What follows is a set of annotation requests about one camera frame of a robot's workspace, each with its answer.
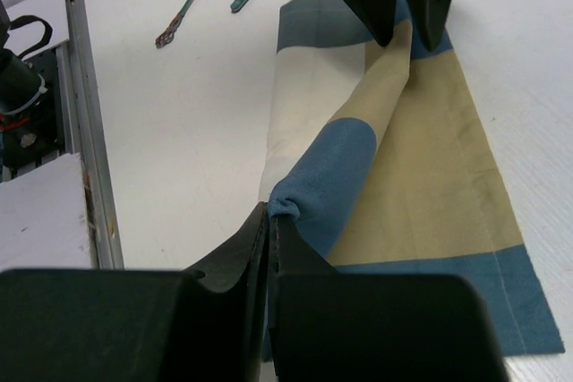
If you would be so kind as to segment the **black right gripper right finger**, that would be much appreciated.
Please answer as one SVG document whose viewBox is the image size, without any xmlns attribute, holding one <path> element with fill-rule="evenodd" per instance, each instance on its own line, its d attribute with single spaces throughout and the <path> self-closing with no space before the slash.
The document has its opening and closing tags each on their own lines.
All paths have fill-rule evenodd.
<svg viewBox="0 0 573 382">
<path fill-rule="evenodd" d="M 340 273 L 288 216 L 270 225 L 268 330 L 281 381 L 508 379 L 466 280 Z"/>
</svg>

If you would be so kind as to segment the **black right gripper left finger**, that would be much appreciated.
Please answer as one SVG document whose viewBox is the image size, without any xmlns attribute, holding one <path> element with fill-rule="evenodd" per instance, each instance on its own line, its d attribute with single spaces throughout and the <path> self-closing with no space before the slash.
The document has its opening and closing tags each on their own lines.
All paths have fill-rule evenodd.
<svg viewBox="0 0 573 382">
<path fill-rule="evenodd" d="M 2 380 L 256 380 L 268 232 L 259 204 L 182 271 L 3 272 Z"/>
</svg>

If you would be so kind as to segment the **blue beige cloth placemat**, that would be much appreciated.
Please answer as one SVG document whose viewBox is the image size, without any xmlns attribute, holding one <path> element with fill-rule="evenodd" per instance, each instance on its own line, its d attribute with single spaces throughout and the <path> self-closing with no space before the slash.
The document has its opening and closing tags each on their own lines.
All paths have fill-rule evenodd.
<svg viewBox="0 0 573 382">
<path fill-rule="evenodd" d="M 343 272 L 464 277 L 505 355 L 564 352 L 450 38 L 406 0 L 395 25 L 382 48 L 342 0 L 281 7 L 260 200 Z"/>
</svg>

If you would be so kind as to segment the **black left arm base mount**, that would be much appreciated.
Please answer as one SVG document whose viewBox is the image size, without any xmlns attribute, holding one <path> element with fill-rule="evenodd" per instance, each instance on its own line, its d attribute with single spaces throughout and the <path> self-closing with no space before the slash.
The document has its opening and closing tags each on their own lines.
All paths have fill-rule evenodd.
<svg viewBox="0 0 573 382">
<path fill-rule="evenodd" d="M 38 42 L 16 54 L 6 47 L 11 30 L 38 23 Z M 57 54 L 47 46 L 52 26 L 36 15 L 11 19 L 1 8 L 1 179 L 8 181 L 65 150 Z"/>
</svg>

